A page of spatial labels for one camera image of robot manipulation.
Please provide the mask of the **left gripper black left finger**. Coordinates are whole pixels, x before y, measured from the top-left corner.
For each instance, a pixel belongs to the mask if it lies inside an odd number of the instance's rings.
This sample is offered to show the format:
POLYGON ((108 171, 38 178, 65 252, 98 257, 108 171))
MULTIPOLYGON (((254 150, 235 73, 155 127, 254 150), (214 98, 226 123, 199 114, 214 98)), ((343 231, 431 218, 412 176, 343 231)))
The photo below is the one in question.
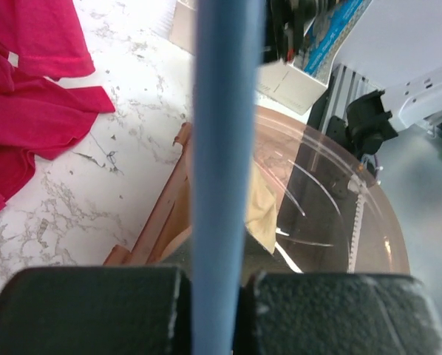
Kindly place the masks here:
POLYGON ((24 269, 0 293, 0 354, 189 354, 190 288, 172 266, 24 269))

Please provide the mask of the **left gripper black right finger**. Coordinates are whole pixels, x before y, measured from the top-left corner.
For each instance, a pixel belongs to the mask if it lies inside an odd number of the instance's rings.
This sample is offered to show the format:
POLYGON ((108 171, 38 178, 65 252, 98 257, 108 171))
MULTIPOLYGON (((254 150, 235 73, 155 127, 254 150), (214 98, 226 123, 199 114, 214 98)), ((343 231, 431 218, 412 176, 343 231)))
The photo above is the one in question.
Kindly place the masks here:
POLYGON ((442 354, 442 321, 400 274, 258 273, 241 290, 236 354, 442 354))

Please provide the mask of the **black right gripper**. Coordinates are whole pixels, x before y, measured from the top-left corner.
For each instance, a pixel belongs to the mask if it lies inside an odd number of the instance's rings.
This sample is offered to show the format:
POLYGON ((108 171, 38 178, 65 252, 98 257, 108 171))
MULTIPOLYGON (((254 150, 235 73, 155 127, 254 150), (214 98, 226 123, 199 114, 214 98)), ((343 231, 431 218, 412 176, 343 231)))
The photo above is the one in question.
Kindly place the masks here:
POLYGON ((331 9, 332 1, 267 0, 262 64, 291 63, 303 46, 305 25, 331 9))

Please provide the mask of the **light blue wire hanger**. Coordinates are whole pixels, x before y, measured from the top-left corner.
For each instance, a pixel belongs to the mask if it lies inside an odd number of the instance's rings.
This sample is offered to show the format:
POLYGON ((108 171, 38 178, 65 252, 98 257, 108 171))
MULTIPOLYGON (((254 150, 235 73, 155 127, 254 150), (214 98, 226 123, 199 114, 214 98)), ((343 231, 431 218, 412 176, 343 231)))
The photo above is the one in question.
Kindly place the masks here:
POLYGON ((263 1, 200 1, 194 58, 194 354, 229 354, 244 248, 263 1))

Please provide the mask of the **beige t shirt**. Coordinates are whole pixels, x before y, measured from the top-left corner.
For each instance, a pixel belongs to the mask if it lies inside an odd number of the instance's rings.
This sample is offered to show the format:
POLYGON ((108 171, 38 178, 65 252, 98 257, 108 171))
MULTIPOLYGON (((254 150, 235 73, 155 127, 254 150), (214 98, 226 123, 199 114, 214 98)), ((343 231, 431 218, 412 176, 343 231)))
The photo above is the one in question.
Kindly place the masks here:
POLYGON ((270 188, 258 166, 251 164, 245 227, 270 254, 276 244, 276 193, 270 188))

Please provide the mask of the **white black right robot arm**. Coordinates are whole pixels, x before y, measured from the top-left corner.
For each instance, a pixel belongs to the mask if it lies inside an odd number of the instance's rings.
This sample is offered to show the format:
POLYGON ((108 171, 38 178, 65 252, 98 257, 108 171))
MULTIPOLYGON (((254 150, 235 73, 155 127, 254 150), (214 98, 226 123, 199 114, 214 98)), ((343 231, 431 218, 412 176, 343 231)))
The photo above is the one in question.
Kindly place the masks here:
POLYGON ((269 1, 259 91, 356 156, 442 115, 442 1, 269 1))

